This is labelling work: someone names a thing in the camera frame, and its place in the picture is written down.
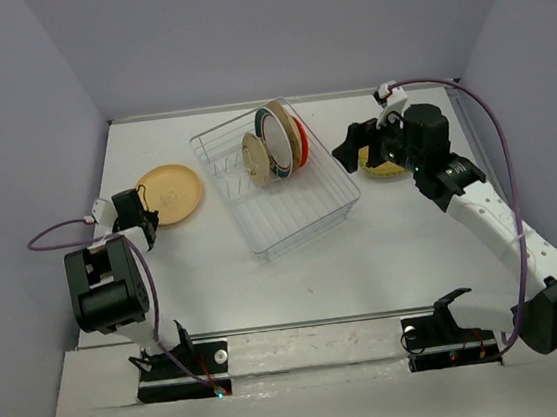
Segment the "plain yellow round plate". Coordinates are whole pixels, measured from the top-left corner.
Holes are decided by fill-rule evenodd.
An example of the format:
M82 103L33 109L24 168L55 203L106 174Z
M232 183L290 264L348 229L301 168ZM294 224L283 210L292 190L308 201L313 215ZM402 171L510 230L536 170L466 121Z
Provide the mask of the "plain yellow round plate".
M136 184L145 209L157 211L160 226L172 226L189 217L202 198L201 178L182 164L161 165Z

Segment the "orange round plate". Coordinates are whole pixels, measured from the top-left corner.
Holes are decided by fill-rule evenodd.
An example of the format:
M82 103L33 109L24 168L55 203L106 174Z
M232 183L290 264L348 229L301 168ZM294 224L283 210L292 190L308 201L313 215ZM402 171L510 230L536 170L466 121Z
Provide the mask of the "orange round plate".
M308 136L306 135L306 130L303 127L303 123L293 115L291 115L290 118L295 122L296 128L298 128L298 134L300 137L301 154L302 154L300 160L300 168L303 168L303 166L306 164L309 157Z

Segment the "cream plate with leaf pattern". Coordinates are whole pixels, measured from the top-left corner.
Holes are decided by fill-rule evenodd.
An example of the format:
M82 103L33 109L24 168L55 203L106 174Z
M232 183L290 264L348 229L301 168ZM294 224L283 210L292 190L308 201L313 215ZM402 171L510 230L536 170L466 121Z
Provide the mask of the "cream plate with leaf pattern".
M288 137L289 146L291 147L291 171L294 173L300 169L302 154L298 128L296 128L295 122L290 118L293 114L276 100L268 102L266 108L276 116L276 119Z

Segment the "white plate with green rim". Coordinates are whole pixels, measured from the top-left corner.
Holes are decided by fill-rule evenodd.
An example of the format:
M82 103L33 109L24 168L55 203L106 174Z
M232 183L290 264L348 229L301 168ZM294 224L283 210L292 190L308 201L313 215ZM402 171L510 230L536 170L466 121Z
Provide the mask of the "white plate with green rim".
M254 130L265 145L271 172L281 179L289 177L293 167L292 147L276 114L266 107L259 108L254 117Z

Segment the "white wire dish rack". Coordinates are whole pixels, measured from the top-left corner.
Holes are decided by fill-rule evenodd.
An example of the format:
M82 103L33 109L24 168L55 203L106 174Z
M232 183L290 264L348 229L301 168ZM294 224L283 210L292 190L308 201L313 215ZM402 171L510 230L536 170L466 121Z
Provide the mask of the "white wire dish rack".
M272 260L340 223L361 196L293 105L282 97L273 100L303 123L308 136L306 164L285 179L272 173L270 182L257 188L243 165L242 137L255 134L255 114L270 101L189 141L250 252L262 260Z

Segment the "small cream plate with flowers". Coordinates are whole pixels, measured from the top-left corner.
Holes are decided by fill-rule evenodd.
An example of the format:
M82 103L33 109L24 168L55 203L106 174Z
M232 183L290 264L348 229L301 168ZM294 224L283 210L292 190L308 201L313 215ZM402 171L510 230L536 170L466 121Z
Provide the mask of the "small cream plate with flowers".
M268 150L262 139L252 132L242 137L243 165L249 178L257 188L266 186L271 179L272 170Z

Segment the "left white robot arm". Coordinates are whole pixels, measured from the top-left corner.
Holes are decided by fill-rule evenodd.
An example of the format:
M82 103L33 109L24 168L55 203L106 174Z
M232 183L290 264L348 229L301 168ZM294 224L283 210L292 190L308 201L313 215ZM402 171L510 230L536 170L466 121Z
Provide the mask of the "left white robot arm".
M77 325L86 333L121 335L143 349L143 370L161 364L172 374L192 371L197 354L187 330L176 322L171 334L160 321L158 295L144 255L156 241L159 215L137 189L97 200L88 220L102 226L101 239L65 255L65 274Z

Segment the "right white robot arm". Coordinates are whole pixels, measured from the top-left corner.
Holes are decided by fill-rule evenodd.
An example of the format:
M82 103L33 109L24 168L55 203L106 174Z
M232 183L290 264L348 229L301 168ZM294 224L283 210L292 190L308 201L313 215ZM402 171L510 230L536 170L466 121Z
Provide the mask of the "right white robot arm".
M451 150L449 121L440 108L414 104L404 113L354 122L332 151L354 173L359 150L367 166L394 163L411 172L416 188L478 238L518 283L517 294L493 296L460 287L434 303L433 331L454 342L467 330L519 337L532 350L557 349L557 248L521 220L475 163Z

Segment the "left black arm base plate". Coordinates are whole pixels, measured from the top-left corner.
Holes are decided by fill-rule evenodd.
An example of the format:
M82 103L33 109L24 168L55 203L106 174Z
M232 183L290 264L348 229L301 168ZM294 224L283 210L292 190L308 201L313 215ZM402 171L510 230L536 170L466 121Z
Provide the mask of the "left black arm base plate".
M201 398L223 398L233 391L229 373L227 339L198 340L193 351L176 347L171 354L183 366L163 354L141 352L129 362L138 370L137 400L157 404Z

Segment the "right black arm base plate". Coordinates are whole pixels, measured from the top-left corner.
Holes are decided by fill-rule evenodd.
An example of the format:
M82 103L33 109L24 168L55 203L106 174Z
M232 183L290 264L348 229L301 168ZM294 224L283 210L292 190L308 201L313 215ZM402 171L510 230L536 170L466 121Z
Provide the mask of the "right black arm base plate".
M502 361L493 332L460 328L449 312L449 305L470 291L453 290L435 301L432 313L401 320L399 343L407 352L411 372L473 365L490 357Z

